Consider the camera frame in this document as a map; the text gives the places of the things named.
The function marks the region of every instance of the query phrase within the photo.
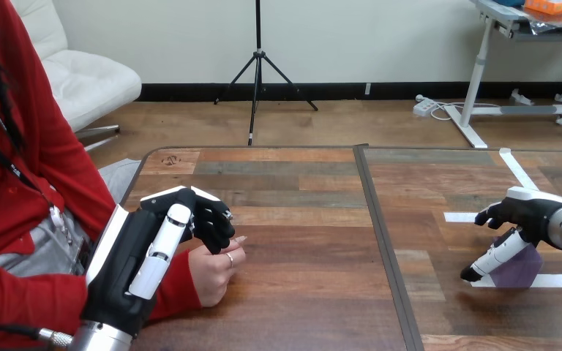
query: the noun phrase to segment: robotic hand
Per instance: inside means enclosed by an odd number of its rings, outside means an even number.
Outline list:
[[[229,208],[197,188],[144,197],[129,214],[116,207],[86,272],[88,298],[68,350],[127,351],[149,318],[179,243],[196,237],[213,254],[235,231]]]
[[[477,282],[510,260],[527,245],[540,241],[562,250],[562,197],[514,186],[500,203],[493,203],[477,214],[475,224],[488,223],[498,229],[505,222],[516,224],[477,261],[462,270],[460,278]]]

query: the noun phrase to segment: white power strip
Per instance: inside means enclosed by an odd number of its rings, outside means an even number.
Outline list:
[[[420,103],[413,107],[413,113],[421,117],[427,117],[437,108],[438,104],[434,102],[434,100],[423,99]]]

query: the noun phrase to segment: white leather chair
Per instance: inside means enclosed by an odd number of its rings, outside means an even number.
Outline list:
[[[52,0],[11,2],[25,24],[55,100],[72,130],[78,137],[118,132],[119,126],[82,129],[139,97],[141,78],[137,73],[109,58],[68,50],[65,30]]]

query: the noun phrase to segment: white wall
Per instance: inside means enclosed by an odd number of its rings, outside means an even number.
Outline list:
[[[144,83],[226,83],[255,49],[253,0],[54,1],[70,48]],[[262,32],[299,83],[469,81],[483,25],[469,0],[262,0]],[[562,43],[491,44],[485,80],[562,81]]]

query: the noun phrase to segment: purple cube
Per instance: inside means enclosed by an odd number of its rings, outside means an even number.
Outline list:
[[[544,261],[535,246],[528,245],[490,273],[496,287],[531,287]]]

